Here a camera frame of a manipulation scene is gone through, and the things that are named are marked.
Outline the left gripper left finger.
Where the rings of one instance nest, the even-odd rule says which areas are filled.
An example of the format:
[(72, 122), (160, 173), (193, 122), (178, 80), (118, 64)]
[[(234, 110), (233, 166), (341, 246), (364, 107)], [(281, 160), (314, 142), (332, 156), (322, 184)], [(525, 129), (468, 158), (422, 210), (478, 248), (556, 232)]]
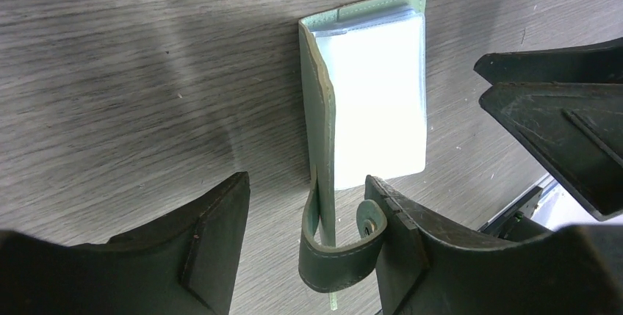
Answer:
[(237, 172), (104, 244), (1, 232), (3, 314), (227, 314), (248, 218)]

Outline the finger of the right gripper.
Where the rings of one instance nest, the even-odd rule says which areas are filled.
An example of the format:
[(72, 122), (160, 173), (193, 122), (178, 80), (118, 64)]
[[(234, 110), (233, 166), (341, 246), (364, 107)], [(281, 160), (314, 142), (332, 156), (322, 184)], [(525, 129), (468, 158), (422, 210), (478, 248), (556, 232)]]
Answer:
[(540, 51), (483, 55), (474, 71), (498, 83), (622, 83), (622, 39)]
[(622, 86), (500, 83), (479, 104), (596, 220), (622, 214)]

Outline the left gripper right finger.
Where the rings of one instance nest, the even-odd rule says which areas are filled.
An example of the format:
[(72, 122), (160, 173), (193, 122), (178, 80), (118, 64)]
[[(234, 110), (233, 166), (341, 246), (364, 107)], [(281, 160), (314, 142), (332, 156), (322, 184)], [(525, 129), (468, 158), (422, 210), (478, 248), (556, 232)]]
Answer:
[(387, 218), (382, 314), (620, 314), (622, 227), (569, 225), (514, 242), (474, 231), (367, 176)]

